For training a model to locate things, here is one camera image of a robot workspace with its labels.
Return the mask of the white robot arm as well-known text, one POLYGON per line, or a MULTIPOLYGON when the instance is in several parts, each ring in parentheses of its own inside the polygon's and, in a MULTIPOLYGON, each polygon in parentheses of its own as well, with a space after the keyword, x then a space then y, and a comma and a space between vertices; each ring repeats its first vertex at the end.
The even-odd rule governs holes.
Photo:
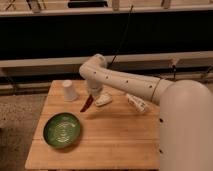
POLYGON ((205 85, 110 70, 101 54, 79 73, 92 96, 107 85, 159 106, 159 171, 213 171, 213 92, 205 85))

